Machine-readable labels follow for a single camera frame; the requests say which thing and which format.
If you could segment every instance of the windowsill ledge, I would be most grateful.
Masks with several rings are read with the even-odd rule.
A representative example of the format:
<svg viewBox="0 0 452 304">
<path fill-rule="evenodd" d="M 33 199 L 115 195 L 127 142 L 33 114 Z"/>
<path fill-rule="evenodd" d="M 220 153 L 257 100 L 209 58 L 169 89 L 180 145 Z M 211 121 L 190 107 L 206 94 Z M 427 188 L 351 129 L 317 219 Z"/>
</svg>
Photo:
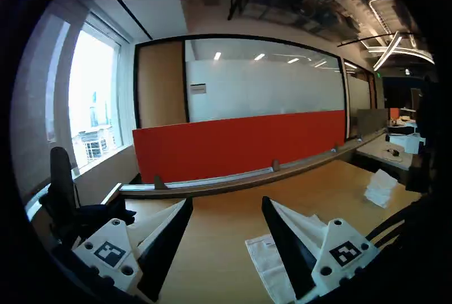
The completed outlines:
<svg viewBox="0 0 452 304">
<path fill-rule="evenodd" d="M 74 179 L 74 181 L 77 181 L 77 178 L 81 175 L 83 175 L 84 173 L 86 173 L 87 171 L 91 170 L 92 168 L 96 167 L 97 165 L 99 165 L 100 163 L 103 163 L 104 161 L 106 161 L 108 158 L 113 157 L 115 154 L 120 153 L 121 151 L 127 149 L 128 147 L 130 147 L 131 145 L 123 145 L 120 146 L 119 148 L 113 150 L 112 152 L 107 153 L 106 155 L 103 155 L 102 157 L 100 157 L 99 159 L 96 159 L 95 161 L 81 167 L 81 168 L 74 168 L 72 170 L 72 178 Z"/>
</svg>

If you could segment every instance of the wire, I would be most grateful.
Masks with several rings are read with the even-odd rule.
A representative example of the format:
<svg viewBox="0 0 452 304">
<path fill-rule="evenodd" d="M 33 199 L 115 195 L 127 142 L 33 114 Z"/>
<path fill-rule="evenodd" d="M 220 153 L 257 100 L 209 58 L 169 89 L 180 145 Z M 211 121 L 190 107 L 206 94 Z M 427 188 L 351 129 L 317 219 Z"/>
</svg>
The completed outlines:
<svg viewBox="0 0 452 304">
<path fill-rule="evenodd" d="M 400 157 L 400 156 L 398 156 L 398 157 L 397 157 L 397 156 L 394 156 L 393 153 L 395 152 L 395 149 L 393 149 L 392 147 L 387 146 L 386 149 L 383 149 L 383 152 L 387 152 L 387 153 L 390 153 L 390 154 L 391 154 L 390 158 L 388 158 L 388 157 L 383 157 L 384 159 L 391 160 L 392 162 L 402 163 L 403 158 Z"/>
</svg>

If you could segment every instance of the orange desk divider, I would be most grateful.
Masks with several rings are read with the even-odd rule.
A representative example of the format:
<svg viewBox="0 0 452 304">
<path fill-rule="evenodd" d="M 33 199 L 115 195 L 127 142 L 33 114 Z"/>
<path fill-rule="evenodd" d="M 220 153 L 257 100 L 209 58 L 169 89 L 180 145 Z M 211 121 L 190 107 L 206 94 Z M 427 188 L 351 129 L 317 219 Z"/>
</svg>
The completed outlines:
<svg viewBox="0 0 452 304">
<path fill-rule="evenodd" d="M 234 175 L 293 162 L 344 144 L 345 112 L 201 121 L 133 131 L 143 183 Z"/>
<path fill-rule="evenodd" d="M 394 119 L 394 120 L 399 119 L 399 116 L 400 116 L 400 109 L 398 109 L 398 108 L 390 108 L 390 109 L 389 109 L 389 116 L 390 116 L 392 119 Z"/>
</svg>

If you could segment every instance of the wooden desk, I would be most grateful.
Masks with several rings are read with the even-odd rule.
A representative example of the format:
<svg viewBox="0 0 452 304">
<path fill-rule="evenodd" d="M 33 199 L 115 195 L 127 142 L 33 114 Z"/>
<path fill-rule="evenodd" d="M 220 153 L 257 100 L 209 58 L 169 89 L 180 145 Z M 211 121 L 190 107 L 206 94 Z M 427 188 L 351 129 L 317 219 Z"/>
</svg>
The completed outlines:
<svg viewBox="0 0 452 304">
<path fill-rule="evenodd" d="M 376 159 L 382 163 L 408 171 L 408 169 L 411 166 L 413 155 L 410 153 L 406 153 L 403 146 L 385 141 L 385 137 L 386 134 L 382 134 L 380 137 L 374 139 L 373 141 L 357 148 L 357 153 L 369 158 Z M 386 149 L 395 149 L 400 152 L 400 156 L 393 157 L 391 153 L 385 151 Z M 401 162 L 395 161 L 398 158 L 402 159 L 402 161 Z"/>
<path fill-rule="evenodd" d="M 360 233 L 419 198 L 398 184 L 387 209 L 364 197 L 372 173 L 335 160 L 303 174 L 215 196 L 193 198 L 193 214 L 160 293 L 160 303 L 272 303 L 245 240 L 270 233 L 262 196 L 328 222 L 344 218 Z M 136 220 L 178 199 L 126 200 Z"/>
</svg>

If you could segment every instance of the office chair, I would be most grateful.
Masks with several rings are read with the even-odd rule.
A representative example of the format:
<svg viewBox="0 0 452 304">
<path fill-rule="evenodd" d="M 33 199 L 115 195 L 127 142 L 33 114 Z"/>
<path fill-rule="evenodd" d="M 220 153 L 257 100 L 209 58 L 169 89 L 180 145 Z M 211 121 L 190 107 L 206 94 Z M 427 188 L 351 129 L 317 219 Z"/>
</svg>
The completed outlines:
<svg viewBox="0 0 452 304">
<path fill-rule="evenodd" d="M 75 184 L 66 150 L 54 147 L 50 151 L 50 186 L 40 203 L 53 220 L 51 231 L 65 246 L 72 246 L 78 237 L 84 241 L 112 218 L 123 220 L 126 225 L 134 222 L 136 212 L 125 209 L 123 199 L 115 199 L 108 205 L 76 206 Z"/>
</svg>

